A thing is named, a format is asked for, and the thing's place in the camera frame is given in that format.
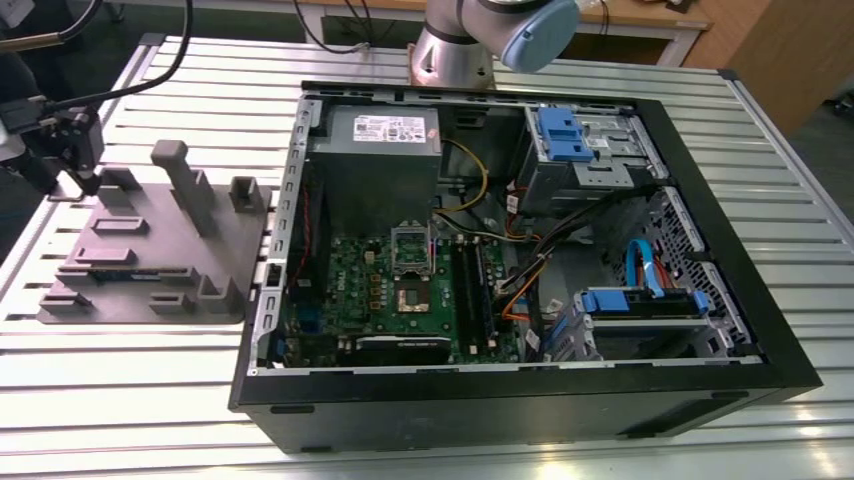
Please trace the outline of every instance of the ram slot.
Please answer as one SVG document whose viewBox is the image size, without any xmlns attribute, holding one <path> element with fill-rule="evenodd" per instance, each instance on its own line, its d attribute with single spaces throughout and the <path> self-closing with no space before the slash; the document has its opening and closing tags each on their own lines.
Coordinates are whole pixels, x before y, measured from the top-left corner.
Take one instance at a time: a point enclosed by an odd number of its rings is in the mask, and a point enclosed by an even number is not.
<svg viewBox="0 0 854 480">
<path fill-rule="evenodd" d="M 471 307 L 471 292 L 469 284 L 469 266 L 466 258 L 466 246 L 456 243 L 451 247 L 451 273 L 454 286 L 454 309 L 456 315 L 456 338 L 459 351 L 463 355 L 477 354 L 478 343 L 471 319 L 474 312 Z"/>
<path fill-rule="evenodd" d="M 478 347 L 483 349 L 494 345 L 494 342 L 490 342 L 490 340 L 495 334 L 495 323 L 493 321 L 493 297 L 490 295 L 490 285 L 483 263 L 483 249 L 479 242 L 466 245 L 466 258 L 474 307 L 471 322 L 475 325 Z"/>
</svg>

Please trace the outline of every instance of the metal workbench surface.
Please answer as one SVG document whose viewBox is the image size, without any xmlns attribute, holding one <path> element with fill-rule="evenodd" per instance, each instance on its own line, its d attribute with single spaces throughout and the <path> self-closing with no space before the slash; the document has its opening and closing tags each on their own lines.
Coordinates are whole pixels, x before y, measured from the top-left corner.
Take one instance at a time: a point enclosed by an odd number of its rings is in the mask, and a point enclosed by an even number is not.
<svg viewBox="0 0 854 480">
<path fill-rule="evenodd" d="M 178 39 L 142 46 L 118 86 L 158 76 Z M 404 83 L 399 50 L 194 40 L 163 86 L 107 104 L 102 162 L 143 179 L 156 140 L 191 145 L 211 183 L 278 186 L 300 81 Z M 830 478 L 854 475 L 853 229 L 739 83 L 717 72 L 559 61 L 497 67 L 503 89 L 661 100 L 825 387 L 673 439 L 284 455 L 226 408 L 240 325 L 62 326 L 35 320 L 90 206 L 43 204 L 0 269 L 0 476 L 204 478 Z"/>
</svg>

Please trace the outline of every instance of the green circuit board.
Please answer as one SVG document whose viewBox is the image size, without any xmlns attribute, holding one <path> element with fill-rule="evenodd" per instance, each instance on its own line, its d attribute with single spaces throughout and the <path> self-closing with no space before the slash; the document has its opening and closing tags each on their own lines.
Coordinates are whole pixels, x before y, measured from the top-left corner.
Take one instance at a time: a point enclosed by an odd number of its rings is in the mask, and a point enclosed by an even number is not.
<svg viewBox="0 0 854 480">
<path fill-rule="evenodd" d="M 396 254 L 398 259 L 403 256 L 407 262 L 420 261 L 431 256 L 435 263 L 432 275 L 404 275 L 395 278 L 390 237 L 334 238 L 326 303 L 320 309 L 322 326 L 318 333 L 327 337 L 364 333 L 440 336 L 452 340 L 451 363 L 517 362 L 515 328 L 498 334 L 493 348 L 477 353 L 460 351 L 451 240 L 435 240 L 430 249 L 426 252 L 422 247 L 418 251 L 414 241 L 400 246 Z M 494 282 L 505 276 L 501 245 L 486 242 L 482 252 L 483 268 L 490 282 Z M 307 343 L 311 343 L 311 339 L 303 342 L 304 345 Z M 332 362 L 334 357 L 323 352 L 324 349 L 326 347 L 318 349 L 315 356 L 323 358 L 312 361 L 314 365 Z"/>
</svg>

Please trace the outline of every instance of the power supply label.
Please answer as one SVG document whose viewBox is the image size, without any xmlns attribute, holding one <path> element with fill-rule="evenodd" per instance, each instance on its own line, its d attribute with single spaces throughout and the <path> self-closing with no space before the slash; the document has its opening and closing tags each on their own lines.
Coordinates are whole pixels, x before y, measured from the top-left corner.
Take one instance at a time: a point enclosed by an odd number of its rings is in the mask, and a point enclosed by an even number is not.
<svg viewBox="0 0 854 480">
<path fill-rule="evenodd" d="M 360 115 L 352 129 L 356 142 L 427 143 L 423 117 Z"/>
</svg>

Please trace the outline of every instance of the motherboard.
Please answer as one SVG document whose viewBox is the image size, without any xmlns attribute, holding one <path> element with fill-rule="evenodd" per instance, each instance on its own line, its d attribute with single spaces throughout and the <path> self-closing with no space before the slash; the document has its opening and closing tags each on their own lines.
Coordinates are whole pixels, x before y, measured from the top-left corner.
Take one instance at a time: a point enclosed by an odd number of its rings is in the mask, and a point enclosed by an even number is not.
<svg viewBox="0 0 854 480">
<path fill-rule="evenodd" d="M 286 311 L 300 366 L 400 364 L 400 355 L 404 364 L 519 361 L 517 326 L 490 305 L 506 275 L 501 245 L 424 233 L 404 225 L 391 236 L 332 239 L 323 304 Z"/>
</svg>

